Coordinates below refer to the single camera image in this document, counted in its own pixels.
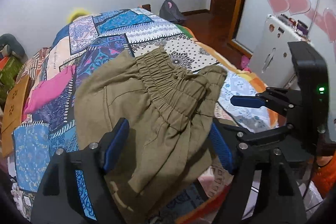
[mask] quilt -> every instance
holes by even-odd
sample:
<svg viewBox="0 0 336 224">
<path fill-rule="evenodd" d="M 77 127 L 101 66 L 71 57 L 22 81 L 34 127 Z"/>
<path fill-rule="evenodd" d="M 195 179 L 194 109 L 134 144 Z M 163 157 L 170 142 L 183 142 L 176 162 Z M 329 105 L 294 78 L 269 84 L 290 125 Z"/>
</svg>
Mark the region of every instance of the quilt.
<svg viewBox="0 0 336 224">
<path fill-rule="evenodd" d="M 22 124 L 14 132 L 15 175 L 21 191 L 19 196 L 25 196 L 26 212 L 33 206 L 34 194 L 43 171 L 56 149 L 62 147 L 66 151 L 78 150 L 73 107 L 75 91 L 82 81 L 124 50 L 136 57 L 159 46 L 164 47 L 174 65 L 185 67 L 194 73 L 213 64 L 223 66 L 228 71 L 214 109 L 216 117 L 234 120 L 253 132 L 277 126 L 276 116 L 267 109 L 252 111 L 236 109 L 230 105 L 232 95 L 253 95 L 264 91 L 265 85 L 258 82 L 253 74 L 247 75 L 237 70 L 220 54 L 198 42 L 190 30 L 141 8 L 80 17 L 58 32 L 34 86 L 41 80 L 53 78 L 68 65 L 76 65 L 76 75 L 58 98 L 30 115 L 30 123 Z M 39 149 L 32 154 L 30 147 L 36 141 Z M 85 215 L 95 219 L 83 172 L 77 170 L 76 177 Z M 204 198 L 200 198 L 199 191 L 190 186 L 160 211 L 158 222 L 171 222 L 173 218 L 188 213 L 204 201 Z"/>
</svg>

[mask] polka dot fabric patch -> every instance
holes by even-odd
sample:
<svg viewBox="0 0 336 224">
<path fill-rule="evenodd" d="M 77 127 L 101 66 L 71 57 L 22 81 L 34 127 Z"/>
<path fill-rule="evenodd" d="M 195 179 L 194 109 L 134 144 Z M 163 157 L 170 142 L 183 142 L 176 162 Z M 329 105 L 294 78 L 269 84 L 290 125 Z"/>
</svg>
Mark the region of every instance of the polka dot fabric patch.
<svg viewBox="0 0 336 224">
<path fill-rule="evenodd" d="M 150 52 L 159 46 L 164 47 L 173 65 L 185 67 L 194 72 L 205 66 L 219 63 L 216 58 L 195 44 L 185 34 L 176 34 L 150 41 L 129 44 L 135 57 Z"/>
</svg>

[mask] pink heart decal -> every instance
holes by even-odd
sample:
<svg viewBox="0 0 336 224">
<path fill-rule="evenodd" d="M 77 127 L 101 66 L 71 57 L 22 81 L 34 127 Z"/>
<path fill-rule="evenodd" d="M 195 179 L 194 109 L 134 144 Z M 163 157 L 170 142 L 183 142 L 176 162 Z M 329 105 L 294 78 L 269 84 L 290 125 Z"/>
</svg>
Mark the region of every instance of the pink heart decal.
<svg viewBox="0 0 336 224">
<path fill-rule="evenodd" d="M 324 9 L 323 17 L 329 41 L 334 42 L 336 40 L 336 16 L 331 9 Z"/>
<path fill-rule="evenodd" d="M 310 0 L 288 0 L 288 2 L 291 15 L 303 14 L 308 12 L 311 7 Z"/>
<path fill-rule="evenodd" d="M 287 0 L 267 0 L 274 14 L 284 13 L 289 9 Z"/>
</svg>

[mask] yellow fluffy object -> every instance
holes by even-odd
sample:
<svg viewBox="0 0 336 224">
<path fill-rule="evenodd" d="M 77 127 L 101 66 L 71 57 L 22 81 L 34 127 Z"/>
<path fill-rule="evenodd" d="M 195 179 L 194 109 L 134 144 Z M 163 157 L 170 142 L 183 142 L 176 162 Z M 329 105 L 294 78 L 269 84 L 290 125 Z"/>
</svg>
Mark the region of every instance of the yellow fluffy object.
<svg viewBox="0 0 336 224">
<path fill-rule="evenodd" d="M 86 11 L 83 8 L 76 9 L 73 11 L 67 18 L 68 23 L 72 23 L 75 19 L 82 17 L 82 16 L 88 16 L 91 15 L 90 12 Z"/>
</svg>

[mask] gray bag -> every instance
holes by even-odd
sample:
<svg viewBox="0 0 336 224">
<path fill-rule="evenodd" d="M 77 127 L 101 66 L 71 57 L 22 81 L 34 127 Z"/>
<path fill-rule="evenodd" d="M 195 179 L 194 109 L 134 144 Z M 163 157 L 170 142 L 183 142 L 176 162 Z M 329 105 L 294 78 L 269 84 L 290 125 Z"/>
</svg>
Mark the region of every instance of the gray bag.
<svg viewBox="0 0 336 224">
<path fill-rule="evenodd" d="M 172 23 L 182 23 L 186 20 L 186 17 L 181 14 L 177 5 L 172 0 L 165 0 L 160 9 L 160 17 L 172 22 Z"/>
</svg>

